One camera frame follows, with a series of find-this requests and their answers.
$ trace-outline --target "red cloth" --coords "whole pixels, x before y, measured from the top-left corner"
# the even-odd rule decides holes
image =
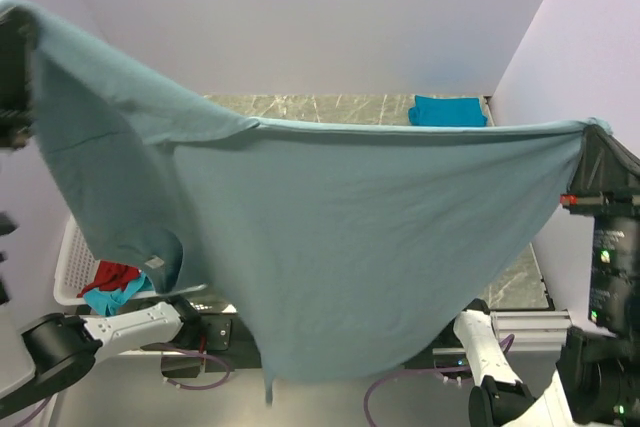
[[[140,271],[135,267],[101,260],[93,282],[82,289],[78,297],[82,297],[96,288],[105,292],[113,292],[116,289],[124,290],[129,282],[138,277],[140,277]]]

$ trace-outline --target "marble table surface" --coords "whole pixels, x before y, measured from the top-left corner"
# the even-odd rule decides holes
[[[244,115],[310,122],[409,125],[413,95],[207,95]],[[485,115],[491,118],[486,103]],[[480,295],[492,309],[546,309],[548,301],[533,249],[527,247]]]

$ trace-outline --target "laundry basket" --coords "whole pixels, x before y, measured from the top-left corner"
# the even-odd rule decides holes
[[[53,297],[56,302],[61,305],[86,304],[84,299],[78,298],[77,295],[86,285],[93,282],[98,264],[99,261],[91,254],[78,224],[71,216],[62,238],[62,247],[53,282]],[[180,293],[194,292],[204,287],[204,285],[200,285]],[[135,294],[132,299],[146,299],[156,296],[158,294],[155,291],[149,290]]]

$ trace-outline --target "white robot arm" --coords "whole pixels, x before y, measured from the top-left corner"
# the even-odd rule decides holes
[[[480,310],[465,310],[456,318],[454,333],[462,343],[476,385],[469,399],[471,427],[576,427],[560,375],[537,400],[511,369],[496,339],[491,316]],[[516,419],[513,409],[524,410]],[[590,423],[589,427],[607,427]]]
[[[109,357],[149,344],[188,343],[200,331],[197,311],[176,297],[109,318],[51,314],[19,334],[4,288],[0,296],[0,349],[6,359],[0,419],[70,387]]]

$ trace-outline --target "teal shirt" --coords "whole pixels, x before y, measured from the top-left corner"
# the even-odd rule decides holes
[[[244,117],[0,0],[15,4],[39,24],[38,143],[93,254],[141,268],[159,293],[210,285],[253,333],[269,388],[421,351],[545,224],[598,122]]]

